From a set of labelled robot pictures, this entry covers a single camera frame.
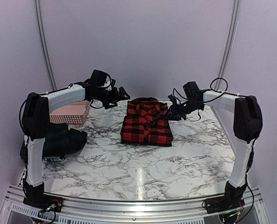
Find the red black plaid garment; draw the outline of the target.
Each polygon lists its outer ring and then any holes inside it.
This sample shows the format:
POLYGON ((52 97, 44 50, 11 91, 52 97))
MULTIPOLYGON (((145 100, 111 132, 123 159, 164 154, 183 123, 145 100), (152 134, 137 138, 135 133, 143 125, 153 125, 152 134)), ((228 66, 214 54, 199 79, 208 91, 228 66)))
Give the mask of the red black plaid garment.
POLYGON ((173 134, 166 115, 168 105, 156 98, 136 98, 127 102, 120 132, 122 144, 170 147, 173 134))

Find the dark green plaid garment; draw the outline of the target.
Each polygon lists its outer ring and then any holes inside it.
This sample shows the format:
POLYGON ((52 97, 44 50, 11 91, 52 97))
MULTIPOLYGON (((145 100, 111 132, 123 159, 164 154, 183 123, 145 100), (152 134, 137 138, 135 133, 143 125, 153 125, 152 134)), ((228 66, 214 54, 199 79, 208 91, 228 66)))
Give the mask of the dark green plaid garment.
POLYGON ((87 133, 65 123, 51 123, 49 127, 40 125, 30 132, 32 137, 45 137, 43 157, 70 155, 82 150, 87 142, 87 133))

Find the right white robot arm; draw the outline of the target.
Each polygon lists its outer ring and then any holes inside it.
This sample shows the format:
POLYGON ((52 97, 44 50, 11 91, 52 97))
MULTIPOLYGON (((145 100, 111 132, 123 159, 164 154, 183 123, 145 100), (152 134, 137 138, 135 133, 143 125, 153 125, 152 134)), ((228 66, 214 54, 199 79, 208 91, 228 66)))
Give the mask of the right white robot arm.
POLYGON ((192 95, 181 104, 177 103, 172 94, 168 98, 172 102, 169 120, 185 120, 187 114, 202 110, 206 105, 233 113, 235 161, 229 184, 236 189, 244 186, 245 176, 253 160, 251 150, 263 128, 263 116, 257 98, 209 89, 192 91, 192 95))

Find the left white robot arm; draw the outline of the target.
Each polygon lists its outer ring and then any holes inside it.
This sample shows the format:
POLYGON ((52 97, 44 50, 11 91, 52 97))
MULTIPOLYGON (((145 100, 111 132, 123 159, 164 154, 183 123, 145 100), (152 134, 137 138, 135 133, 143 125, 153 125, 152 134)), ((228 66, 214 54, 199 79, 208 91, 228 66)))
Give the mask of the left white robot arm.
POLYGON ((56 91, 32 92, 22 103, 24 111, 20 123, 28 149, 26 182, 32 188, 43 184, 42 154, 50 129, 50 113, 60 107, 92 99, 102 102, 104 109, 110 109, 117 106, 119 101, 129 100, 130 95, 123 87, 113 86, 109 90, 107 87, 78 82, 56 91))

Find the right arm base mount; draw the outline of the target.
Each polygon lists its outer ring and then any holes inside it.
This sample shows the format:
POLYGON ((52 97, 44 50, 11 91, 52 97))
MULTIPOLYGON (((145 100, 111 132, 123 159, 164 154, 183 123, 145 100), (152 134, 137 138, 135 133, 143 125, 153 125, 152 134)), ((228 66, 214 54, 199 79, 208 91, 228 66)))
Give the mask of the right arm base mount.
POLYGON ((211 214, 244 206, 243 194, 246 188, 247 184, 235 188, 229 182, 226 182, 224 195, 205 199, 202 203, 202 207, 208 214, 211 214))

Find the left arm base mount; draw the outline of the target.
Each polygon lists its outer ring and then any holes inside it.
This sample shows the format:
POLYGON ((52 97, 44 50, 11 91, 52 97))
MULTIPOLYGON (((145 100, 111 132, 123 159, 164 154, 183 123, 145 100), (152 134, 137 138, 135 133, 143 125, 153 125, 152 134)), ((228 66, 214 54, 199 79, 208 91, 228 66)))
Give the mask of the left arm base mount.
POLYGON ((41 209, 43 212, 50 210, 61 212, 63 198, 45 194, 44 183, 34 187, 27 182, 26 178, 23 178, 22 189, 25 195, 23 199, 25 205, 41 209))

